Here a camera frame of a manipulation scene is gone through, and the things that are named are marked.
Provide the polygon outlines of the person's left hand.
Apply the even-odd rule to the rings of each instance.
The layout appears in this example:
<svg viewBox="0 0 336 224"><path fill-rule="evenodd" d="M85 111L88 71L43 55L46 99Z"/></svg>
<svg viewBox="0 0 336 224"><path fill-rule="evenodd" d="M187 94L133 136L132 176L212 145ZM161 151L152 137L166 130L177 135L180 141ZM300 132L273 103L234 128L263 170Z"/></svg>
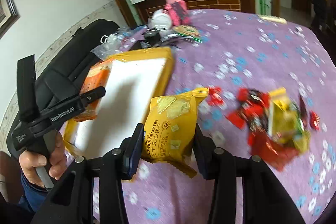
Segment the person's left hand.
<svg viewBox="0 0 336 224"><path fill-rule="evenodd" d="M67 168L64 151L63 137L56 131L54 150L49 158L31 151L21 153L19 164L26 179L41 188L52 188L55 180L60 179Z"/></svg>

